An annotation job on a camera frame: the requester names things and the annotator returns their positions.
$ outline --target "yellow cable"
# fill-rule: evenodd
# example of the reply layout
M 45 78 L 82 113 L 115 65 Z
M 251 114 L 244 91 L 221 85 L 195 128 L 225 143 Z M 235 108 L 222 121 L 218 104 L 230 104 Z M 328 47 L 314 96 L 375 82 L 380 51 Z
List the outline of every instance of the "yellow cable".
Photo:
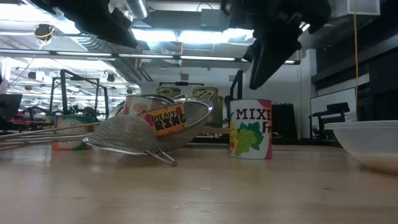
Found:
M 37 38 L 44 38 L 44 37 L 48 37 L 49 35 L 51 35 L 52 33 L 54 33 L 55 29 L 52 29 L 51 32 L 49 34 L 45 34 L 45 35 L 35 35 Z
M 355 44 L 355 118 L 358 112 L 358 77 L 359 77 L 359 64 L 358 64 L 358 30 L 356 27 L 356 1 L 354 1 L 354 44 Z

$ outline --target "wooden table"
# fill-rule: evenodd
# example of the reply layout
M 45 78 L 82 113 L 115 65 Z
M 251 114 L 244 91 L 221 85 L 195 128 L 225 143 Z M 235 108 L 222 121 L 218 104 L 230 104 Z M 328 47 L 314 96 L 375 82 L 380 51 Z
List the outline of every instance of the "wooden table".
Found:
M 271 161 L 216 146 L 151 157 L 35 147 L 0 152 L 4 224 L 398 223 L 398 177 L 340 148 L 277 146 Z

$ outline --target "metal rod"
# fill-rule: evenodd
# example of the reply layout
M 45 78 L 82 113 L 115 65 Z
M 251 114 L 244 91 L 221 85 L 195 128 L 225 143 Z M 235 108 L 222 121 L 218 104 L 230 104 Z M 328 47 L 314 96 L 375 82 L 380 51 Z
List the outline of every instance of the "metal rod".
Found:
M 65 140 L 60 140 L 61 142 L 65 141 L 79 141 L 82 140 L 82 138 L 76 138 L 76 139 L 65 139 Z M 43 143 L 51 143 L 51 142 L 60 142 L 59 140 L 43 140 L 43 141 L 28 141 L 28 142 L 4 142 L 0 143 L 0 146 L 5 146 L 5 148 L 10 148 L 10 147 L 25 147 L 25 146 L 34 146 L 38 144 L 43 144 Z
M 97 114 L 97 107 L 98 107 L 98 90 L 99 90 L 99 88 L 100 88 L 100 80 L 97 79 L 97 85 L 96 85 L 96 88 L 95 88 L 95 105 L 94 105 L 95 114 Z
M 54 137 L 47 137 L 47 138 L 19 138 L 19 139 L 9 139 L 5 140 L 5 142 L 26 142 L 26 141 L 38 141 L 38 140 L 58 140 L 58 141 L 64 141 L 64 139 L 68 138 L 80 138 L 83 139 L 85 137 L 90 136 L 91 134 L 81 134 L 79 136 L 54 136 Z
M 62 94 L 62 111 L 63 115 L 69 114 L 68 99 L 67 99 L 67 81 L 65 77 L 65 69 L 61 69 L 61 94 Z
M 52 113 L 52 102 L 54 100 L 54 89 L 55 89 L 55 81 L 57 80 L 56 77 L 52 78 L 52 84 L 51 84 L 51 95 L 50 95 L 50 106 L 49 106 L 49 111 Z
M 124 54 L 122 52 L 65 52 L 54 50 L 21 50 L 21 49 L 0 49 L 0 54 L 7 57 L 32 57 L 37 58 L 73 58 L 86 60 L 87 57 L 97 58 L 147 58 L 147 59 L 172 59 L 172 60 L 201 60 L 213 62 L 233 62 L 233 63 L 249 63 L 241 57 L 214 57 L 214 56 L 197 56 L 197 55 L 156 55 L 156 54 Z M 299 65 L 299 60 L 287 60 L 286 65 Z
M 71 134 L 33 134 L 28 136 L 22 136 L 21 138 L 47 138 L 47 137 L 55 137 L 55 136 L 79 136 L 82 133 L 71 133 Z
M 105 97 L 105 115 L 106 115 L 105 119 L 107 119 L 109 116 L 108 89 L 104 86 L 103 88 L 104 88 L 104 97 Z
M 27 133 L 8 134 L 8 135 L 0 136 L 0 141 L 1 140 L 5 140 L 5 139 L 18 138 L 20 136 L 25 136 L 25 135 L 30 135 L 30 134 L 46 133 L 46 132 L 52 132 L 52 131 L 61 131 L 61 130 L 73 129 L 73 128 L 82 128 L 82 127 L 87 127 L 87 126 L 91 126 L 91 125 L 99 125 L 99 124 L 101 124 L 101 122 L 83 124 L 83 125 L 79 125 L 79 126 L 66 127 L 66 128 L 50 128 L 50 129 L 44 129 L 44 130 L 38 130 L 38 131 L 30 131 L 30 132 L 27 132 Z

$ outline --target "grape illustration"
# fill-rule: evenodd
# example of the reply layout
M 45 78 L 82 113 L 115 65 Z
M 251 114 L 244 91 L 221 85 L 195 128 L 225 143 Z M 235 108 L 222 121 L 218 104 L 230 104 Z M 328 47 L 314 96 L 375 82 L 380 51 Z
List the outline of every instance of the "grape illustration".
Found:
M 235 150 L 236 156 L 240 156 L 244 152 L 249 152 L 250 147 L 257 143 L 257 138 L 254 134 L 254 131 L 248 131 L 247 129 L 242 129 L 239 133 L 237 133 L 236 139 L 239 142 Z

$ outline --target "mixed fruit can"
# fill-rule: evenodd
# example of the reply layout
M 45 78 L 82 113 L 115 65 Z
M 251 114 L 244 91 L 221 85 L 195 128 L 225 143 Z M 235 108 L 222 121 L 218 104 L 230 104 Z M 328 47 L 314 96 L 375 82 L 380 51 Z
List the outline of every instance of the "mixed fruit can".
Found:
M 271 159 L 272 102 L 233 100 L 230 104 L 229 156 L 242 159 Z

